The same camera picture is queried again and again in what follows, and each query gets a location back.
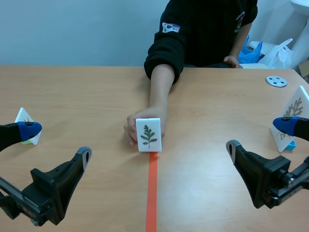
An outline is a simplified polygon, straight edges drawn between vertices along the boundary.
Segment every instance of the flag patch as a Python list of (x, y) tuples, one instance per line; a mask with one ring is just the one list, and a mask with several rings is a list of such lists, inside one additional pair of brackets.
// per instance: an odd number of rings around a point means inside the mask
[(171, 31), (178, 33), (180, 30), (180, 26), (178, 26), (177, 24), (173, 24), (173, 23), (162, 23), (162, 27), (163, 27), (163, 30), (162, 30), (163, 33), (168, 33)]

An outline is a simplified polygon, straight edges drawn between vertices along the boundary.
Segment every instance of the screw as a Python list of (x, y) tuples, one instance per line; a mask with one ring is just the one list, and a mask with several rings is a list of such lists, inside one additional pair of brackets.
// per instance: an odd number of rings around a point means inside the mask
[(294, 178), (289, 179), (288, 181), (288, 187), (290, 187), (294, 183)]
[(31, 219), (31, 222), (32, 222), (32, 224), (35, 225), (35, 226), (38, 226), (38, 225), (39, 225), (39, 223), (38, 223), (36, 220)]

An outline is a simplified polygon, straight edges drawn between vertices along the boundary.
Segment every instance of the table surface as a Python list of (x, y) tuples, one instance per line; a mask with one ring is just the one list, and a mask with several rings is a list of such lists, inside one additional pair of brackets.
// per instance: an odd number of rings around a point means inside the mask
[[(276, 88), (265, 81), (288, 81)], [(158, 158), (158, 232), (307, 232), (305, 190), (269, 210), (255, 209), (225, 149), (230, 139), (266, 158), (279, 155), (269, 127), (299, 85), (292, 70), (186, 68), (169, 97), (169, 119)], [(65, 219), (35, 228), (21, 215), (0, 211), (5, 232), (144, 232), (149, 154), (123, 141), (131, 113), (147, 106), (149, 80), (140, 67), (0, 66), (0, 123), (14, 122), (20, 107), (43, 125), (37, 146), (17, 144), (0, 153), (0, 175), (20, 189), (30, 170), (47, 172), (93, 149)], [(283, 155), (291, 168), (308, 144)]]

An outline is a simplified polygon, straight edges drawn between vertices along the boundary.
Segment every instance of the blue plastic bag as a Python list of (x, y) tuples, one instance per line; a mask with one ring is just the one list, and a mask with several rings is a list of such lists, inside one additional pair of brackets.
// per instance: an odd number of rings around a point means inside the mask
[(244, 46), (242, 47), (242, 50), (238, 57), (238, 62), (240, 64), (254, 64), (259, 61), (263, 42), (260, 42), (254, 50), (250, 50), (247, 48), (248, 40), (249, 40), (249, 36), (247, 36), (246, 42)]

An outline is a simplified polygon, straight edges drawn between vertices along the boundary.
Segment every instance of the black sweatshirt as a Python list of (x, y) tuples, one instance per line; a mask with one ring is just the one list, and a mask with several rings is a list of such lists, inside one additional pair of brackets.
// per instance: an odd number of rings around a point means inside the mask
[(223, 62), (239, 28), (255, 20), (256, 5), (257, 0), (170, 0), (144, 63), (147, 76), (157, 65), (168, 64), (175, 83), (184, 64)]

